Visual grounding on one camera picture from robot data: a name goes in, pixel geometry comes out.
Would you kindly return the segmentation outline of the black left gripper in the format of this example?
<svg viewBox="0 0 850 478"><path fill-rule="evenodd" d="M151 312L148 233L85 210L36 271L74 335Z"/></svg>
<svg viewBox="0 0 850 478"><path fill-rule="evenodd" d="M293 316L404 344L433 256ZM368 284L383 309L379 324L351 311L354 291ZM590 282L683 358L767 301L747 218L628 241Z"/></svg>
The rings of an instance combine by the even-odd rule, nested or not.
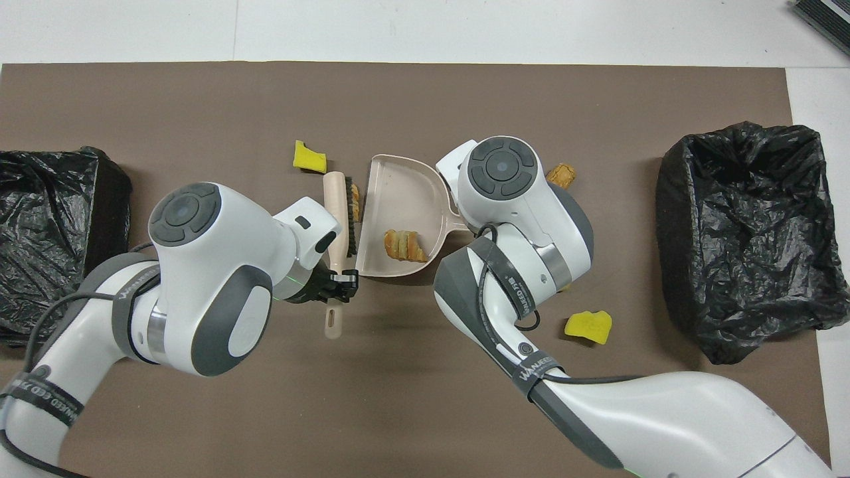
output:
<svg viewBox="0 0 850 478"><path fill-rule="evenodd" d="M291 303L309 301L332 301L348 303L358 292L359 271L356 269L329 270L327 266L316 266L306 284L291 297Z"/></svg>

